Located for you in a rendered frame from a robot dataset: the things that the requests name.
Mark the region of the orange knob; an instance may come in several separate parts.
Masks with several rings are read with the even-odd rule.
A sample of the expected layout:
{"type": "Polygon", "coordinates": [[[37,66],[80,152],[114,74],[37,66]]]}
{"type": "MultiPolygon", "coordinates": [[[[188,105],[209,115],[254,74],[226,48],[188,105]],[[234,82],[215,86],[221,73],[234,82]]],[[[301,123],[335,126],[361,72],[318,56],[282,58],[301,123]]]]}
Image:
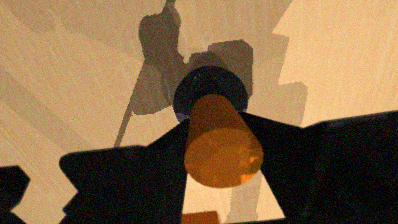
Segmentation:
{"type": "Polygon", "coordinates": [[[239,186],[256,175],[263,150],[253,132],[224,96],[210,94],[194,104],[185,150],[185,168],[196,182],[216,189],[239,186]]]}

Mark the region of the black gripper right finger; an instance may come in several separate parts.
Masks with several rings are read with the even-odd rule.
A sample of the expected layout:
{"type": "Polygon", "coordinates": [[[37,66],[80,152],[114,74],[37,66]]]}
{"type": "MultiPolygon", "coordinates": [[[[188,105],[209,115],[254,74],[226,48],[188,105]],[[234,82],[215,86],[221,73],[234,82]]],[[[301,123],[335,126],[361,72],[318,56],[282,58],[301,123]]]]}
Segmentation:
{"type": "Polygon", "coordinates": [[[286,217],[309,215],[331,151],[398,136],[398,110],[320,121],[302,128],[238,112],[260,143],[260,170],[286,217]]]}

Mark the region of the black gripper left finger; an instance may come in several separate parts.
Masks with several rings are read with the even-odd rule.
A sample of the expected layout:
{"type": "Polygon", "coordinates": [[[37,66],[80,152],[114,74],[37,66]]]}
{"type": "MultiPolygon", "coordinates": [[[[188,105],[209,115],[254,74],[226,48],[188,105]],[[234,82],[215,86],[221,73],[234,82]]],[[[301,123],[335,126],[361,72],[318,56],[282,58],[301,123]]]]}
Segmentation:
{"type": "Polygon", "coordinates": [[[190,118],[146,146],[127,145],[62,156],[59,167],[82,187],[139,184],[160,224],[182,224],[187,176],[184,160],[190,118]]]}

